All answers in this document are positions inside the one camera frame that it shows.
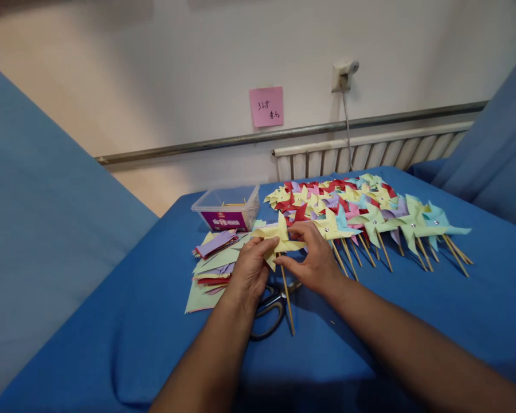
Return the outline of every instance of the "forearm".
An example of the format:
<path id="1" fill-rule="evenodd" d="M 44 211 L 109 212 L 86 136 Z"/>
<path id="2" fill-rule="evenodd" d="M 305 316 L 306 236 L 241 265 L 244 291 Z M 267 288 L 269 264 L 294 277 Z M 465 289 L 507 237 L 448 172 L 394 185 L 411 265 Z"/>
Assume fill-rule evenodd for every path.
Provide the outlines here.
<path id="1" fill-rule="evenodd" d="M 256 306 L 256 299 L 227 288 L 150 411 L 228 411 L 237 389 Z"/>
<path id="2" fill-rule="evenodd" d="M 429 408 L 516 411 L 513 383 L 407 311 L 347 278 L 341 278 L 325 298 Z"/>

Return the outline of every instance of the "power cord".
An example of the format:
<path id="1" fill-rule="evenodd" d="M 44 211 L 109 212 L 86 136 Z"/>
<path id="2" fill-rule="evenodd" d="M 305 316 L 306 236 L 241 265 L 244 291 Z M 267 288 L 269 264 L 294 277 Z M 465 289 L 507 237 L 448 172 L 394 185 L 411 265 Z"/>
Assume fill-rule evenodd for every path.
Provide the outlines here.
<path id="1" fill-rule="evenodd" d="M 348 107 L 346 105 L 346 88 L 348 85 L 348 75 L 342 75 L 340 77 L 340 86 L 342 88 L 341 94 L 342 94 L 342 103 L 344 104 L 344 115 L 346 116 L 346 134 L 348 139 L 348 164 L 350 165 L 350 171 L 354 170 L 354 166 L 351 162 L 353 158 L 353 153 L 351 150 L 351 143 L 350 143 L 350 121 L 348 120 Z"/>

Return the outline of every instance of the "blue tablecloth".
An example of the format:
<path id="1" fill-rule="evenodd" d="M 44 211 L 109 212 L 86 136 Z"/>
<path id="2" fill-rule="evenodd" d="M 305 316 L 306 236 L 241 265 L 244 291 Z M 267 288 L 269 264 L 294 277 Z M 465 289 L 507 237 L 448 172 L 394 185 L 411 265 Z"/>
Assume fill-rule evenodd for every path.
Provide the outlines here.
<path id="1" fill-rule="evenodd" d="M 387 242 L 394 273 L 364 262 L 360 281 L 516 382 L 516 226 L 397 169 L 368 172 L 444 208 L 453 225 L 472 227 L 456 242 L 476 265 L 467 279 L 441 252 L 435 272 L 424 272 Z M 260 198 L 276 186 L 262 185 Z M 183 196 L 170 208 L 10 384 L 1 410 L 148 408 L 209 315 L 183 313 L 195 265 L 191 250 L 207 231 L 190 210 L 200 195 Z M 276 212 L 262 204 L 259 218 L 275 221 Z M 249 344 L 236 407 L 393 411 L 412 405 L 320 297 L 302 288 L 291 303 L 296 336 L 282 324 L 267 340 Z"/>

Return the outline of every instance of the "clear plastic container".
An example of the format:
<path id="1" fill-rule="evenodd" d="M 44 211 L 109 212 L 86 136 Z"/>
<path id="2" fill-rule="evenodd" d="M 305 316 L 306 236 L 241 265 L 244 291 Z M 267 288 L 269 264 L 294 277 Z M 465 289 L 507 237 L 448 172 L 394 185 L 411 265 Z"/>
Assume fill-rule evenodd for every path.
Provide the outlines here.
<path id="1" fill-rule="evenodd" d="M 191 210 L 201 216 L 211 231 L 236 229 L 248 232 L 252 230 L 260 210 L 259 189 L 260 185 L 212 189 L 206 191 Z"/>

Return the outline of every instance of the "blue fabric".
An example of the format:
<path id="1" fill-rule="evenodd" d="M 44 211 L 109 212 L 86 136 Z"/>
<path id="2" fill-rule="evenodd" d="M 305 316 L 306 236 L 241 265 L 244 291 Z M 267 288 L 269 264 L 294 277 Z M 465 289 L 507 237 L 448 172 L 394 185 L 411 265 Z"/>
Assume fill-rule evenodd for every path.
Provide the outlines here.
<path id="1" fill-rule="evenodd" d="M 432 184 L 516 224 L 516 67 Z"/>
<path id="2" fill-rule="evenodd" d="M 0 73 L 0 393 L 157 221 Z"/>
<path id="3" fill-rule="evenodd" d="M 382 176 L 399 193 L 431 200 L 445 209 L 453 225 L 472 227 L 455 242 L 476 265 L 468 268 L 467 279 L 448 252 L 440 252 L 435 272 L 424 272 L 385 237 L 394 273 L 364 259 L 357 268 L 360 281 L 516 382 L 516 226 L 395 168 L 365 172 Z M 262 185 L 261 200 L 276 186 Z M 185 195 L 170 208 L 11 383 L 0 410 L 129 412 L 149 407 L 210 314 L 183 313 L 195 266 L 191 250 L 208 230 L 190 210 L 199 196 Z M 259 218 L 276 221 L 277 211 L 262 204 Z M 279 271 L 272 277 L 280 280 Z M 295 337 L 283 323 L 267 340 L 249 343 L 238 409 L 414 407 L 320 297 L 304 287 L 291 303 Z M 264 331 L 268 321 L 256 321 L 256 331 Z"/>
<path id="4" fill-rule="evenodd" d="M 446 159 L 436 159 L 434 161 L 417 162 L 409 167 L 407 173 L 421 181 L 430 183 L 437 176 L 445 161 Z"/>

